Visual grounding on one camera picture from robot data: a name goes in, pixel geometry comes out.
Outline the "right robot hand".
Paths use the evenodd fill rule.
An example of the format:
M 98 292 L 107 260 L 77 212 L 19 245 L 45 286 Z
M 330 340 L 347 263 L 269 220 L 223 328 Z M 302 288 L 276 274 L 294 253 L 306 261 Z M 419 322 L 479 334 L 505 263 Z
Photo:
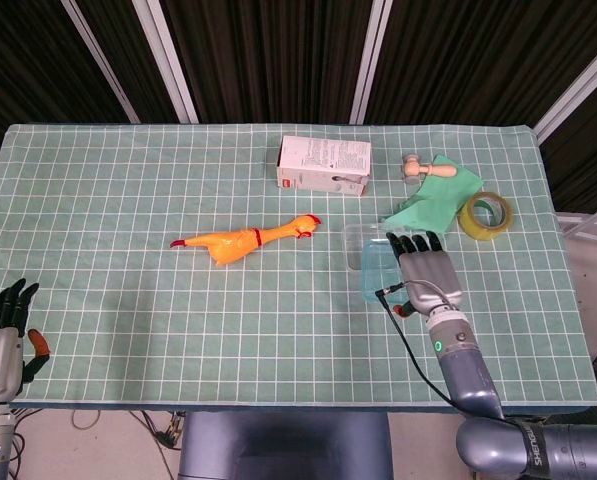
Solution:
M 409 302 L 418 313 L 429 316 L 435 309 L 458 309 L 462 287 L 454 265 L 435 232 L 386 238 L 402 272 Z

